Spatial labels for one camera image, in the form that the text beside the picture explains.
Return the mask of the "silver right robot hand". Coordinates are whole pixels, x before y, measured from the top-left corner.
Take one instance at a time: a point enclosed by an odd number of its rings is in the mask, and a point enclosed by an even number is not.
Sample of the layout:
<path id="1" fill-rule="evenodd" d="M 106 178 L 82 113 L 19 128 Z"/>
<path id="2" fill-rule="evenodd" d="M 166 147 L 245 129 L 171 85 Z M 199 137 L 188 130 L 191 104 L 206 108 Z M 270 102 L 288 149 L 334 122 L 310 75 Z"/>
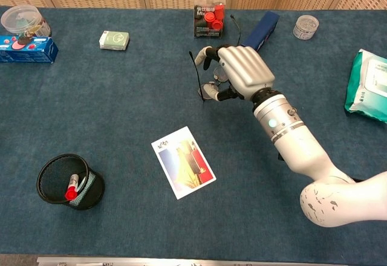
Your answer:
<path id="1" fill-rule="evenodd" d="M 252 47 L 207 46 L 194 58 L 196 65 L 204 63 L 205 70 L 212 60 L 222 66 L 232 87 L 245 100 L 251 100 L 256 92 L 273 86 L 275 81 L 270 68 Z"/>

